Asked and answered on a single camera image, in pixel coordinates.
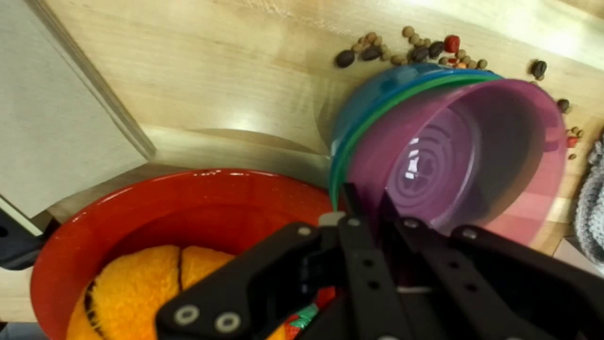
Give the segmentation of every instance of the red bowl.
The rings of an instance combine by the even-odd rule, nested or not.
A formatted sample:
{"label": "red bowl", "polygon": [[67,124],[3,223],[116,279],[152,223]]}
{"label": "red bowl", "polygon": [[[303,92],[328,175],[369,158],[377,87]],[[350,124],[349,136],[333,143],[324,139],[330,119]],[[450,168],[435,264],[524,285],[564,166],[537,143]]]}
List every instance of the red bowl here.
{"label": "red bowl", "polygon": [[249,170],[199,170],[116,190],[62,224],[31,272],[31,306],[48,338],[62,340],[71,309],[111,258],[175,243],[241,253],[286,223],[316,224],[324,190]]}

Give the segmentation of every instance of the orange bowl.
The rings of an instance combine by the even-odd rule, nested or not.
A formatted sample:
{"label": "orange bowl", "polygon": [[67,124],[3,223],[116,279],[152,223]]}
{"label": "orange bowl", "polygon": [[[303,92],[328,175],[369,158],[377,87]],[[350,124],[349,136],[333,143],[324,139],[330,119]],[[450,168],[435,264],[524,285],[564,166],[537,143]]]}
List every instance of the orange bowl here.
{"label": "orange bowl", "polygon": [[31,306],[50,340],[62,340],[92,277],[118,255],[152,245],[241,253],[286,223],[316,224],[324,190],[249,170],[198,170],[116,190],[62,224],[31,272]]}

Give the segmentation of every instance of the wooden surface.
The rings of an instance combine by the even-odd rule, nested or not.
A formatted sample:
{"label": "wooden surface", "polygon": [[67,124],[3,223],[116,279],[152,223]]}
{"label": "wooden surface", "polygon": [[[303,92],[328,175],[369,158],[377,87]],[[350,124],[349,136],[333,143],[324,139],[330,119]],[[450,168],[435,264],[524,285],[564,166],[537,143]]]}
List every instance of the wooden surface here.
{"label": "wooden surface", "polygon": [[154,164],[54,206],[62,219],[135,179],[198,166],[250,166],[324,183],[328,126],[343,98],[388,68],[333,70],[332,56],[367,30],[405,51],[400,26],[454,32],[494,71],[571,100],[583,126],[560,194],[534,247],[552,253],[567,228],[588,141],[604,124],[604,20],[558,0],[47,0],[156,145]]}

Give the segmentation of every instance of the screw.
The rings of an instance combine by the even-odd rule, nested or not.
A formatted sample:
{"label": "screw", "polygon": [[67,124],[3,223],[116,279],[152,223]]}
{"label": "screw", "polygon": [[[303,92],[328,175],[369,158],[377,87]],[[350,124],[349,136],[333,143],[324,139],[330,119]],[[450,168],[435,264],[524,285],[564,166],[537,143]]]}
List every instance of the screw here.
{"label": "screw", "polygon": [[224,311],[213,321],[213,326],[222,334],[237,330],[239,325],[241,325],[241,317],[235,311]]}
{"label": "screw", "polygon": [[401,219],[401,224],[407,226],[407,228],[416,228],[418,223],[415,219]]}
{"label": "screw", "polygon": [[358,219],[347,219],[347,224],[349,226],[360,226],[360,221]]}
{"label": "screw", "polygon": [[469,240],[475,240],[475,238],[477,238],[475,230],[471,230],[471,228],[464,228],[460,234],[462,234],[464,238],[469,238]]}
{"label": "screw", "polygon": [[299,234],[299,236],[309,236],[311,232],[313,232],[313,230],[311,230],[309,226],[299,226],[299,228],[298,228],[298,234]]}
{"label": "screw", "polygon": [[192,304],[184,304],[184,306],[177,308],[173,313],[173,321],[179,326],[186,326],[186,325],[194,323],[198,317],[199,317],[199,309]]}

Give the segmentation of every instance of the wooden table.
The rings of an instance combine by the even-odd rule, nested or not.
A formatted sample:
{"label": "wooden table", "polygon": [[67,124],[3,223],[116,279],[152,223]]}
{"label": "wooden table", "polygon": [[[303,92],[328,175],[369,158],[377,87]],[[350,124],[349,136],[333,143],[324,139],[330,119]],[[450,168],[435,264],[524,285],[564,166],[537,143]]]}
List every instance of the wooden table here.
{"label": "wooden table", "polygon": [[335,70],[332,56],[367,30],[405,51],[400,28],[413,24],[432,39],[458,34],[471,56],[507,77],[528,79],[532,58],[549,62],[539,85],[569,98],[566,122],[584,128],[532,243],[552,253],[604,124],[604,0],[566,2],[47,0],[158,149],[148,166],[52,211],[65,219],[114,187],[175,168],[249,166],[324,183],[333,113],[388,68]]}

